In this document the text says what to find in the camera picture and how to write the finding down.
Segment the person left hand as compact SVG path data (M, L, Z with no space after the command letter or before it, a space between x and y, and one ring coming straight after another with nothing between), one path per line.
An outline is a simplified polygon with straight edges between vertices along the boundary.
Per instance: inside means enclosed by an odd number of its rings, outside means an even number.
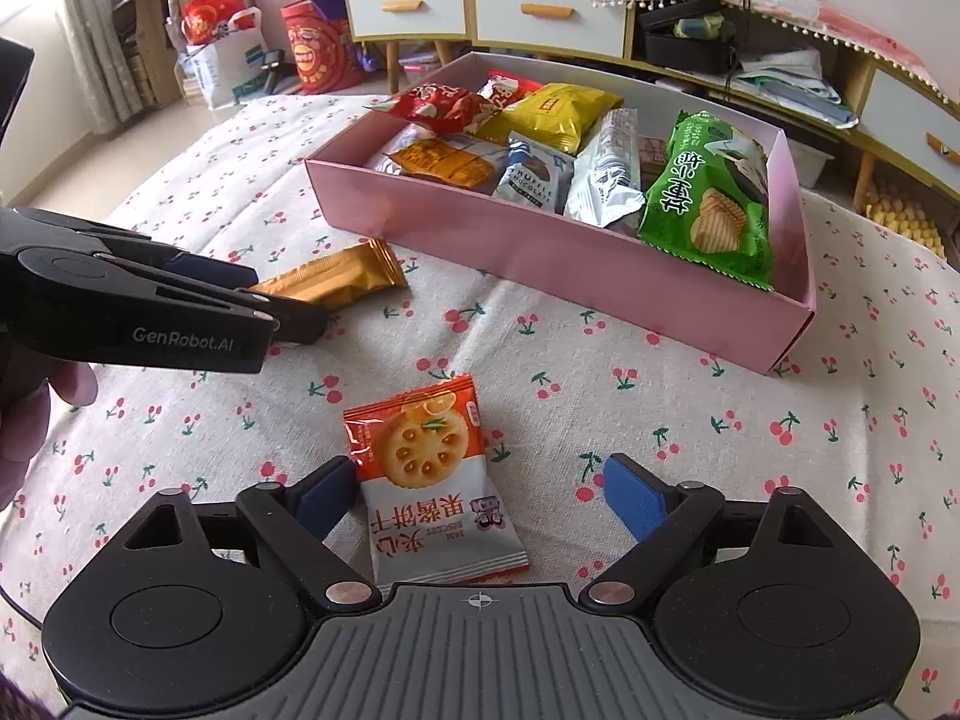
M43 448L52 392L70 406L91 405L98 396L96 374L86 362L64 362L47 382L2 411L0 509L18 496L31 460Z

